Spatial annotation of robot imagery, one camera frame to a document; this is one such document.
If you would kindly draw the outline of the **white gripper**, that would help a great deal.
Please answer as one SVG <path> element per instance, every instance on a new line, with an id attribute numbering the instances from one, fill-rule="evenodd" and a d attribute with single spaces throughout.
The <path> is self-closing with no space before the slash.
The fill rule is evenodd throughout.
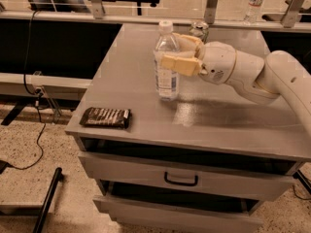
<path id="1" fill-rule="evenodd" d="M 160 60 L 161 67 L 188 77 L 199 74 L 203 81 L 213 84 L 228 80 L 236 62 L 234 47 L 221 42 L 209 42 L 204 46 L 197 37 L 178 33 L 174 36 L 183 57 L 165 55 Z M 202 58 L 202 65 L 197 58 Z"/>

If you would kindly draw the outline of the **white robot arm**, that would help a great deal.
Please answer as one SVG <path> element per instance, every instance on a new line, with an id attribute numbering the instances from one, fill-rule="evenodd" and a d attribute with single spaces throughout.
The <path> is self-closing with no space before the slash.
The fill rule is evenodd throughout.
<path id="1" fill-rule="evenodd" d="M 259 57 L 221 42 L 207 44 L 178 34 L 178 52 L 155 55 L 159 66 L 207 83 L 227 84 L 241 97 L 267 105 L 283 97 L 311 135 L 311 75 L 289 53 L 276 50 Z"/>

